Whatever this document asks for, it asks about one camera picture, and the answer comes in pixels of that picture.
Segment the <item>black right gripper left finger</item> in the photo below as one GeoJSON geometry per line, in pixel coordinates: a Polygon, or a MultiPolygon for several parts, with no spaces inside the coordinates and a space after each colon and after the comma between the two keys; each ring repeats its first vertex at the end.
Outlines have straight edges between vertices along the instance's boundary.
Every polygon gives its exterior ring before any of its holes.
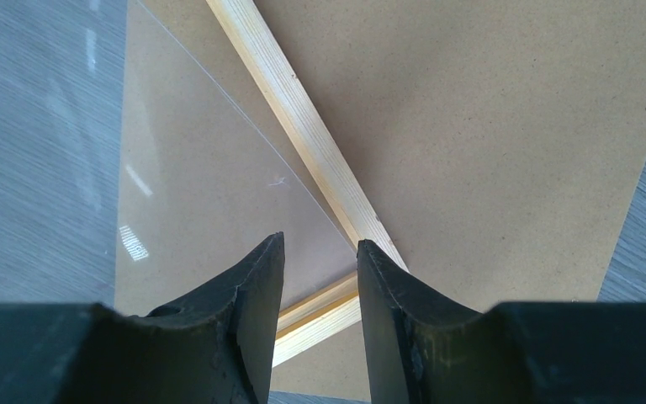
{"type": "Polygon", "coordinates": [[[264,403],[284,235],[146,316],[0,303],[0,403],[264,403]]]}

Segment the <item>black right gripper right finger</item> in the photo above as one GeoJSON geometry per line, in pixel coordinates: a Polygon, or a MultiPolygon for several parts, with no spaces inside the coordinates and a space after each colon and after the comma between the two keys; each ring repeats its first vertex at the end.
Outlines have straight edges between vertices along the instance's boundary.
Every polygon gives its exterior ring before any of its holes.
{"type": "Polygon", "coordinates": [[[646,403],[646,303],[511,301],[477,312],[357,248],[374,403],[646,403]]]}

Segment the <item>orange wooden picture frame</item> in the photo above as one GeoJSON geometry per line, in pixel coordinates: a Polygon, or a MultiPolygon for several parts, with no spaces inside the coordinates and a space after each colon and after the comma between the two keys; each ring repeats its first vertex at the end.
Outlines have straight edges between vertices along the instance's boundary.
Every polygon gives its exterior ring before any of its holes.
{"type": "MultiPolygon", "coordinates": [[[[389,233],[255,3],[210,1],[208,5],[349,241],[372,240],[404,268],[389,233]]],[[[352,271],[280,312],[273,365],[303,353],[360,319],[357,273],[352,271]]]]}

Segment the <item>clear acrylic sheet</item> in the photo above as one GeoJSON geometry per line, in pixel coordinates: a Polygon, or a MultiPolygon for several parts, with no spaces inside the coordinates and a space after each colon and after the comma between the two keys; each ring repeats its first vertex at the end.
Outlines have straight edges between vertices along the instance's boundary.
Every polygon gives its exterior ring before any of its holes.
{"type": "Polygon", "coordinates": [[[354,252],[139,1],[0,1],[0,302],[144,315],[285,236],[282,307],[354,252]]]}

